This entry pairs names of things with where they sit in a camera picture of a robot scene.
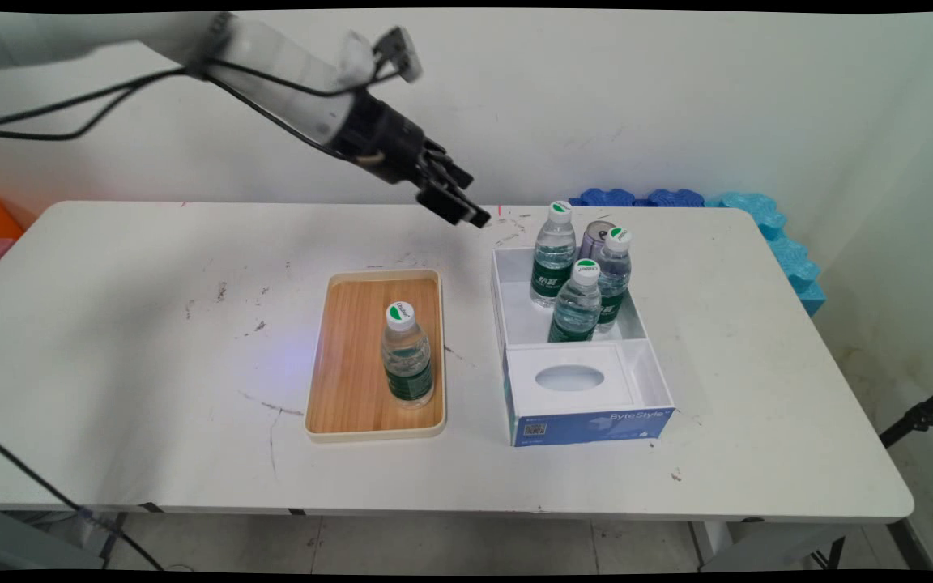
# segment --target table leg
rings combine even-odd
[[[704,562],[701,572],[780,571],[855,528],[844,524],[760,523],[751,525],[751,532],[734,543],[728,530],[722,534],[725,523],[692,526]]]

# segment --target wooden tray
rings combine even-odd
[[[434,395],[419,409],[395,401],[381,362],[384,310],[412,304],[430,340]],[[317,442],[435,436],[445,428],[445,337],[435,270],[370,270],[330,278],[315,347],[305,431]]]

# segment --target white box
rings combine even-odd
[[[492,251],[511,445],[658,438],[675,404],[632,297],[592,341],[548,343],[552,310],[530,301],[533,253]]]

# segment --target white wall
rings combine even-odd
[[[878,428],[933,392],[933,14],[362,10],[237,12],[319,56],[348,29],[410,30],[415,85],[374,95],[477,180],[478,202],[583,189],[773,195],[824,268],[816,317]],[[171,66],[140,47],[0,71],[0,114]],[[16,125],[74,128],[89,108]],[[146,89],[76,143],[0,140],[0,196],[411,202],[218,89]],[[893,450],[933,557],[933,434]]]
[[[547,202],[590,187],[771,193],[795,235],[888,106],[933,15],[688,11],[237,12],[319,56],[348,29],[400,23],[424,64],[375,95],[473,172],[479,202]],[[141,45],[0,71],[0,113],[172,63]],[[64,130],[88,108],[19,128]],[[0,195],[41,211],[67,198],[411,202],[297,143],[221,90],[162,82],[76,143],[0,140]]]
[[[829,298],[816,327],[878,431],[933,394],[933,40],[893,113],[837,181],[808,244]],[[891,449],[933,560],[933,429]]]

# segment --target blue foam block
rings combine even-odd
[[[611,189],[604,192],[599,188],[587,189],[575,198],[570,198],[567,202],[571,206],[632,206],[636,196],[625,189]]]
[[[777,211],[777,202],[763,194],[730,192],[723,194],[718,205],[747,211],[758,223],[758,229],[766,240],[780,239],[787,224],[787,217]]]
[[[794,292],[804,292],[819,276],[819,266],[808,261],[808,248],[796,240],[780,236],[777,240],[768,240],[769,248],[777,256],[777,262],[787,274]]]
[[[647,198],[650,199],[653,206],[704,206],[704,197],[691,189],[681,189],[678,192],[671,192],[669,189],[656,189]]]
[[[806,291],[801,291],[797,298],[801,300],[801,305],[804,306],[808,317],[813,317],[816,311],[826,303],[826,294],[823,294],[823,288],[819,287],[815,281],[808,285]]]

